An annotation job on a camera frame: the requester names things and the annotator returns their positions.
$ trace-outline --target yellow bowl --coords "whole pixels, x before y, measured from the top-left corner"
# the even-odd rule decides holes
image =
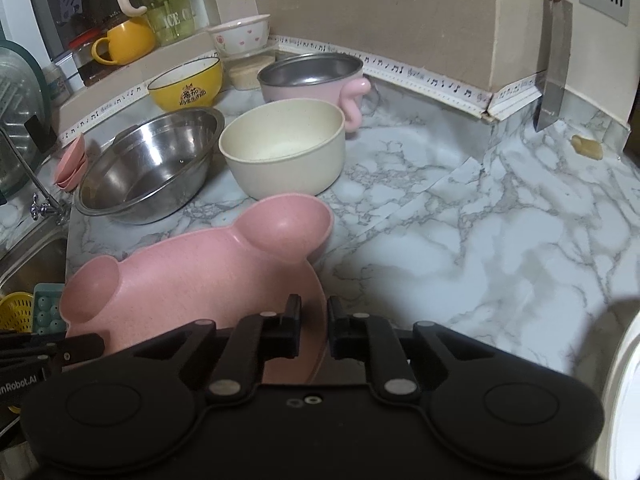
[[[156,77],[147,89],[165,112],[210,107],[222,86],[222,63],[206,57],[184,63]]]

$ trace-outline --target pink bowl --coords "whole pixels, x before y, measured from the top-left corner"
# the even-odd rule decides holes
[[[86,156],[84,156],[80,163],[80,167],[75,170],[68,179],[58,183],[58,187],[62,189],[62,191],[71,193],[78,186],[78,184],[80,184],[80,180],[86,173],[88,167],[89,161],[87,160]]]
[[[84,135],[80,134],[68,147],[53,173],[53,181],[61,184],[71,177],[72,173],[82,164],[84,154]]]
[[[264,380],[308,381],[322,360],[326,319],[324,293],[307,259],[333,225],[321,200],[284,194],[252,205],[228,227],[169,238],[122,262],[98,256],[62,293],[66,334],[96,332],[110,354],[196,319],[228,328],[249,314],[282,312],[289,294],[299,294],[300,355],[267,362]]]

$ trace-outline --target pink handle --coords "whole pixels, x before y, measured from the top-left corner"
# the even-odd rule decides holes
[[[356,131],[362,124],[362,113],[356,102],[357,97],[368,94],[371,91],[371,83],[363,77],[349,81],[340,90],[338,106],[344,112],[344,129],[348,132]]]

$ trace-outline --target yellow strainer basket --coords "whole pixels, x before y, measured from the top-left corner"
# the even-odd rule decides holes
[[[0,301],[0,330],[31,332],[33,296],[28,292],[13,292]]]

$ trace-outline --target sink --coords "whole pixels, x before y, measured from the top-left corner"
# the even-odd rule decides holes
[[[48,218],[0,260],[0,298],[12,292],[33,294],[38,283],[64,283],[68,225]]]

